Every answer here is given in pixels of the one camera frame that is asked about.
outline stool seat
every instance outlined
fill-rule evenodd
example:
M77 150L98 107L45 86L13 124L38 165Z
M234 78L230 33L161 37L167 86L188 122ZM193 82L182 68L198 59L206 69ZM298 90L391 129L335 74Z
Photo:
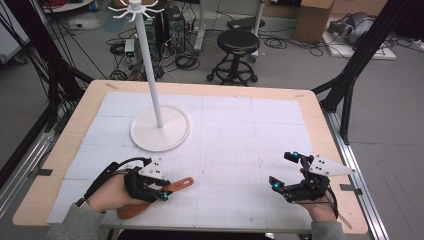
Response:
M221 33L217 39L218 46L227 53L245 55L258 50L259 39L255 34L240 30L232 29Z

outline black frame pole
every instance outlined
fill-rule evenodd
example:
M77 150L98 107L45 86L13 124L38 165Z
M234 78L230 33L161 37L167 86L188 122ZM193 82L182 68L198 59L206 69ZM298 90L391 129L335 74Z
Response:
M344 99L340 135L346 144L349 144L348 128L355 82L412 2L388 0L343 71L336 78L312 89L315 94L331 89L320 102L328 112L336 112L337 105Z
M48 132L57 122L57 108L61 104L61 101L78 101L82 97L84 90L79 86L75 77L86 83L90 83L93 80L92 77L79 71L63 59L31 1L4 0L4 3L6 3L10 12L14 15L19 25L31 40L32 45L37 49L40 57L47 65L47 70L43 66L37 65L36 61L29 54L37 73L49 84L49 105L5 163L4 167L0 169L0 189L12 175L22 157L43 128L45 132ZM0 24L4 26L22 49L27 50L27 45L22 43L19 35L13 29L9 28L10 26L8 26L7 22L2 19L0 20Z

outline wrist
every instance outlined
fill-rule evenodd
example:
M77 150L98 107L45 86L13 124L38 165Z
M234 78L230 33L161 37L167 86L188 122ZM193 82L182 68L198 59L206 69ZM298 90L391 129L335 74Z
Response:
M309 215L314 222L335 222L337 221L336 215L331 207L316 204L313 208L309 209Z
M92 203L91 201L89 202L88 200L85 200L84 198L80 198L75 205L77 205L77 207L82 208L82 209L89 209L92 211L95 211L97 213L103 213L105 212L104 209L102 209L99 205L97 205L96 203Z

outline wooden table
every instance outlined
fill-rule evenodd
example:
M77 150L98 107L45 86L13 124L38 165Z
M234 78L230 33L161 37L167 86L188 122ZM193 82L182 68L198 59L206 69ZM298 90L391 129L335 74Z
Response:
M157 83L159 93L201 96L244 96L264 99L295 100L299 103L305 126L315 152L340 162L318 100L309 90L215 86L195 84ZM51 176L38 176L17 210L13 222L21 226L45 226L59 192L62 179L95 118L108 92L149 92L145 82L93 81L58 139L43 168L53 169ZM354 192L342 191L340 184L350 184L347 176L330 177L339 202L339 211L345 233L364 234L368 231L363 213Z

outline white paper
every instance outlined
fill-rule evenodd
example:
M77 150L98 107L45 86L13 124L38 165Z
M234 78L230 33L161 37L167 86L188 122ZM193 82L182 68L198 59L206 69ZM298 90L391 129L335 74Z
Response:
M296 101L187 95L159 99L188 116L187 140L165 153L140 149L131 139L130 126L140 111L152 108L150 95L107 94L69 167L48 223L61 222L71 202L111 162L161 157L165 179L193 177L194 184L132 219L121 221L116 213L108 213L104 224L258 231L310 228L307 212L286 203L268 182L273 176L287 185L299 183L301 166L285 160L284 152L313 154Z

